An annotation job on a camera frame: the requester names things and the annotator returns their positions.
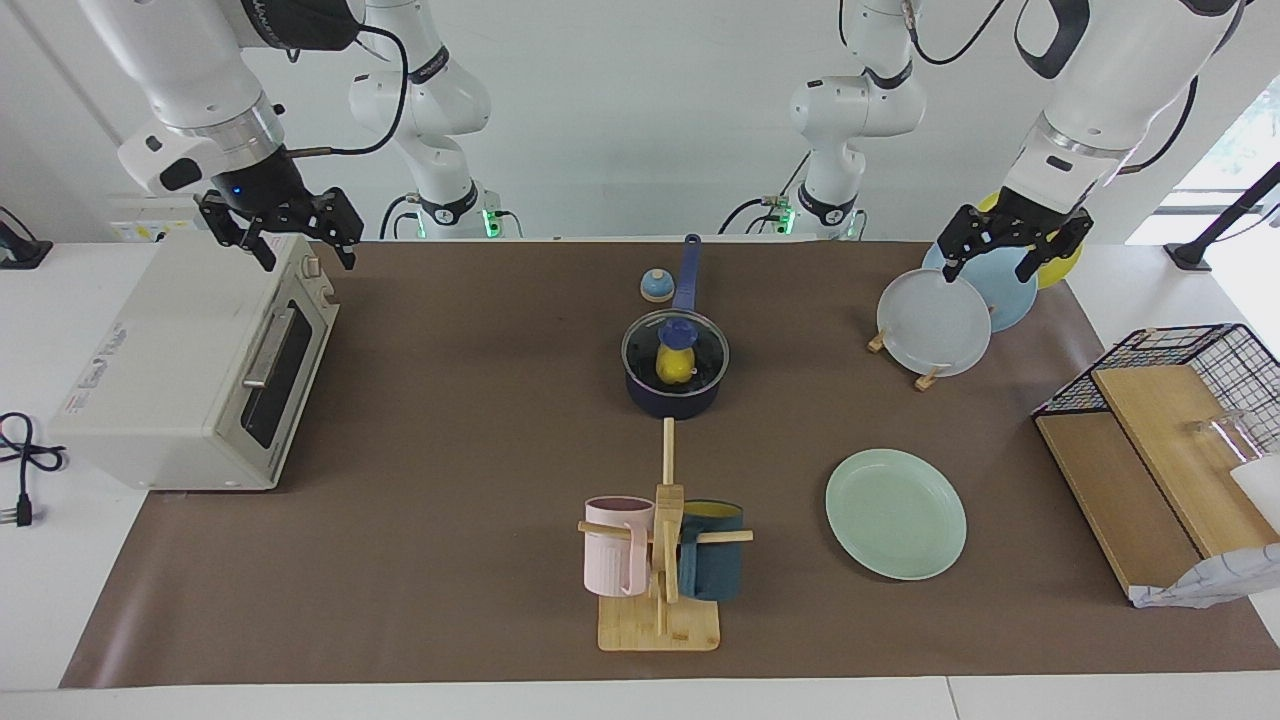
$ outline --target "white cloth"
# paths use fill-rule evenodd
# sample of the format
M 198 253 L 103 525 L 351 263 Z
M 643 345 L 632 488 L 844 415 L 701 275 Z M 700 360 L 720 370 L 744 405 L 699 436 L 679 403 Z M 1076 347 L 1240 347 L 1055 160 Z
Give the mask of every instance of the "white cloth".
M 1133 585 L 1134 607 L 1210 607 L 1280 587 L 1280 543 L 1224 552 L 1197 562 L 1167 588 Z

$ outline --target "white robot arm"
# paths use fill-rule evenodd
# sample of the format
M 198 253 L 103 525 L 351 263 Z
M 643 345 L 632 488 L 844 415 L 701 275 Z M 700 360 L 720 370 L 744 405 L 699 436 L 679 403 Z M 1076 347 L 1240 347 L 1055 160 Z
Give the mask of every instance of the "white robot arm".
M 302 232 L 338 251 L 348 269 L 364 229 L 340 188 L 312 195 L 284 147 L 278 113 L 241 47 L 342 50 L 367 29 L 362 0 L 79 0 L 120 67 L 142 87 L 155 119 L 119 149 L 154 193 L 209 179 L 198 200 L 221 245 L 275 258 L 261 232 Z M 233 218 L 248 220 L 242 228 Z
M 1239 24 L 1244 0 L 1027 0 L 1018 46 L 1055 82 L 989 213 L 965 205 L 938 237 L 955 279 L 966 260 L 1002 246 L 1028 247 L 1023 281 L 1069 258 L 1093 220 L 1085 197 L 1120 173 L 1152 120 L 1187 88 Z M 1047 47 L 1024 44 L 1038 15 L 1055 22 Z
M 794 232 L 842 236 L 867 169 L 858 137 L 892 137 L 924 118 L 924 88 L 911 74 L 905 6 L 923 0 L 860 0 L 850 12 L 849 49 L 860 76 L 809 81 L 791 96 L 791 122 L 813 146 L 809 172 L 790 197 L 797 209 Z
M 466 155 L 449 136 L 479 132 L 489 122 L 489 94 L 452 60 L 431 22 L 426 0 L 367 0 L 366 22 L 394 32 L 410 59 L 404 118 L 392 138 L 417 186 L 419 219 L 430 238 L 485 237 L 485 190 L 471 177 Z M 389 40 L 379 54 L 394 56 Z M 399 73 L 360 76 L 351 85 L 351 111 L 361 124 L 390 124 L 399 100 Z

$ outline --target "green plate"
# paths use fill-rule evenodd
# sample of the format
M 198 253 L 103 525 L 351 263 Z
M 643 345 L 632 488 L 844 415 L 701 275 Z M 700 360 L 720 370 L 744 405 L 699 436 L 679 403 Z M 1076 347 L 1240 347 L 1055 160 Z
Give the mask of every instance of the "green plate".
M 827 483 L 827 521 L 854 560 L 897 580 L 950 568 L 968 533 L 951 483 L 899 450 L 864 450 L 841 462 Z

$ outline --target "mug rack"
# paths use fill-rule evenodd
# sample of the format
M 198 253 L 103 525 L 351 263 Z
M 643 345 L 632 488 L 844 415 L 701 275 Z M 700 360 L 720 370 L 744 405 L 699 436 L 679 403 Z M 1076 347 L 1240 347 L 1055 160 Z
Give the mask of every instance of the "mug rack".
M 719 603 L 680 597 L 676 548 L 685 514 L 685 486 L 676 483 L 676 420 L 662 421 L 662 484 L 649 534 L 649 592 L 600 597 L 596 644 L 607 652 L 707 652 L 719 647 Z M 626 528 L 580 521 L 581 533 L 630 537 Z M 701 533 L 698 543 L 750 542 L 753 530 Z

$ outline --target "green light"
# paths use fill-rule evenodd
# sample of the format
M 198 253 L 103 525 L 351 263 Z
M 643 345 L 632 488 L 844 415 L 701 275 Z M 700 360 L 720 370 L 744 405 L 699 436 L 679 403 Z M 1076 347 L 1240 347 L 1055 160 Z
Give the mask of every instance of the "green light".
M 494 214 L 493 210 L 484 211 L 484 224 L 489 237 L 498 237 L 502 234 L 502 220 L 497 214 Z

